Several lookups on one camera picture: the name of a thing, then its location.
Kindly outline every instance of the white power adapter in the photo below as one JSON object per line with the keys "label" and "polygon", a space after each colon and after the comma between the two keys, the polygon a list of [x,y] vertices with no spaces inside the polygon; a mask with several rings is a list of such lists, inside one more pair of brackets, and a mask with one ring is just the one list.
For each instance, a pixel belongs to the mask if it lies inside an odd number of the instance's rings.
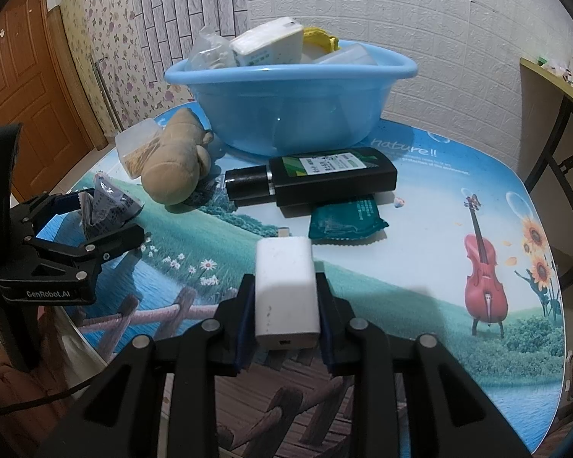
{"label": "white power adapter", "polygon": [[312,243],[281,229],[278,237],[257,241],[257,342],[267,350],[312,348],[319,335]]}

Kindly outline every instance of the sunflower illustration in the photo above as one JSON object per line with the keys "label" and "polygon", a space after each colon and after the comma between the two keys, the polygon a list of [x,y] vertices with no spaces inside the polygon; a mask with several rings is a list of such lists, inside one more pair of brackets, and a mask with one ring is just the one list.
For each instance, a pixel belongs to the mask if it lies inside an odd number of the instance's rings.
{"label": "sunflower illustration", "polygon": [[545,261],[545,258],[542,256],[533,256],[531,264],[532,267],[530,269],[530,273],[537,283],[539,290],[542,290],[544,287],[549,287],[552,270]]}
{"label": "sunflower illustration", "polygon": [[524,239],[528,242],[532,251],[545,251],[547,249],[547,237],[540,224],[531,218],[522,221]]}
{"label": "sunflower illustration", "polygon": [[526,253],[527,255],[530,255],[532,252],[532,250],[530,249],[529,240],[526,238],[522,240],[522,249],[524,250],[524,253]]}

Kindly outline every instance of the wooden bridge illustration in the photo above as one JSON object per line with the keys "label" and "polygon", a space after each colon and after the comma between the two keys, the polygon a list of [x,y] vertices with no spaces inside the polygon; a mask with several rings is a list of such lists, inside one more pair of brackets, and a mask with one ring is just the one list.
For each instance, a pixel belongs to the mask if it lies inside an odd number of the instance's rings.
{"label": "wooden bridge illustration", "polygon": [[[82,333],[104,331],[96,350],[109,361],[129,326],[159,322],[153,338],[165,339],[176,335],[184,320],[211,318],[218,305],[194,305],[196,295],[185,286],[171,305],[155,310],[138,310],[139,300],[128,295],[113,315],[87,319],[79,309],[73,321]],[[316,349],[261,357],[236,378],[215,378],[219,446],[243,458],[346,457],[354,378],[332,377]],[[169,400],[170,394],[164,396]],[[397,380],[397,396],[403,423],[402,379]]]}

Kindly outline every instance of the wooden door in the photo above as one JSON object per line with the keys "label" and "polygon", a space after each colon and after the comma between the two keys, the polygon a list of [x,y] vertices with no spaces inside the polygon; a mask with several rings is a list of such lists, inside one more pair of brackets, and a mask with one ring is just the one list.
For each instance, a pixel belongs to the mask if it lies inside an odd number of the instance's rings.
{"label": "wooden door", "polygon": [[10,0],[0,13],[0,126],[21,122],[13,193],[50,191],[89,151],[53,68],[46,0]]}

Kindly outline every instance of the cello neck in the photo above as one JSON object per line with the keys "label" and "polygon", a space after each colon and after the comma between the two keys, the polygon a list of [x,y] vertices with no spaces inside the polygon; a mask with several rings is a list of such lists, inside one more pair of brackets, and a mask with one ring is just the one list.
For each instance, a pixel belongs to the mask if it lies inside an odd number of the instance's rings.
{"label": "cello neck", "polygon": [[482,239],[482,236],[481,236],[480,224],[477,221],[477,215],[475,215],[475,210],[473,209],[473,207],[471,205],[469,206],[469,212],[471,212],[471,220],[474,223],[475,238],[476,238],[477,244],[478,244],[478,252],[480,254],[480,261],[482,263],[487,264],[488,263],[488,256],[486,255],[486,247],[484,246],[484,240]]}

